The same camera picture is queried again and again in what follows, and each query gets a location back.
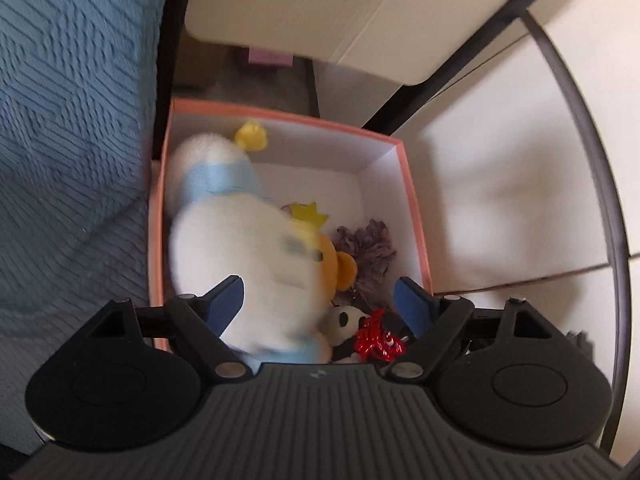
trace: stuffed animal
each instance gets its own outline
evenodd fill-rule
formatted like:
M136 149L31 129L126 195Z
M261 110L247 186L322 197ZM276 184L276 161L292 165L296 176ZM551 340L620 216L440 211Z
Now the stuffed animal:
M329 309L320 322L320 332L333 348L331 361L362 362L353 346L356 333L367 317L367 314L351 305L334 306Z
M240 144L266 145L260 130L247 135L239 132ZM318 250L300 222L263 198L244 151L216 134L190 137L170 157L165 194L174 217L169 257L176 293L202 296L236 274L244 298L223 342L258 362L261 352L281 362L326 362L326 343L316 335L326 310Z
M334 303L354 304L366 312L391 310L385 293L385 274L396 250L385 223L374 219L355 232L340 226L333 239L335 249L350 254L358 265L358 279L349 294L339 294Z
M321 294L322 300L329 303L334 298L336 290L349 290L355 282L358 275L356 260L343 251L336 251L331 239L320 232L320 228L329 217L318 213L315 202L308 205L293 203L284 206L283 209L288 210L292 218L312 225L318 230Z

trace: ribbed black surface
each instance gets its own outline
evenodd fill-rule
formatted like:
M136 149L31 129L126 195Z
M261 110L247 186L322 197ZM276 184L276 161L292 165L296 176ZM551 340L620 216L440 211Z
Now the ribbed black surface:
M156 444L110 454L49 445L12 478L600 480L616 471L590 446L551 455L484 446L451 428L423 389L368 365L265 365L252 381L215 388Z

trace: pink box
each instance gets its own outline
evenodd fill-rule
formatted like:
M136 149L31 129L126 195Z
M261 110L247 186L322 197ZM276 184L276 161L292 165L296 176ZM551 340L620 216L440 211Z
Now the pink box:
M167 158L189 136L215 132L232 138L247 120L260 121L268 131L268 147L248 155L262 188L277 205L316 202L318 211L330 216L322 228L326 234L332 234L340 225L355 229L365 226L370 218L383 220L398 251L385 277L389 299L400 276L409 276L431 290L420 209L400 140L344 124L263 108L174 99L158 186L152 190L150 202L152 304L163 304L171 294L165 287L169 280L163 259Z
M293 54L284 54L265 48L249 47L247 63L267 66L292 66Z

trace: blue blanket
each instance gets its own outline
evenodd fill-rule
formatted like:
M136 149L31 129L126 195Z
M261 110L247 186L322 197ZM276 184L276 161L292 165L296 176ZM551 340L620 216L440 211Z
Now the blue blanket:
M0 443L23 452L34 371L108 299L147 301L163 4L0 0Z

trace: yellow plush toy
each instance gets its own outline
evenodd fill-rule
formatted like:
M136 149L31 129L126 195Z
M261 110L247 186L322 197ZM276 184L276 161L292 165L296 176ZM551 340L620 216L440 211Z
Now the yellow plush toy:
M318 260L320 262L322 301L328 303L336 290L349 290L358 274L356 261L342 251L336 251L331 239L319 230L328 220L328 215L318 213L315 202L293 203L288 206L292 218L313 225L318 230Z
M267 147L267 130L258 121L247 121L236 131L234 142L244 152L261 152Z

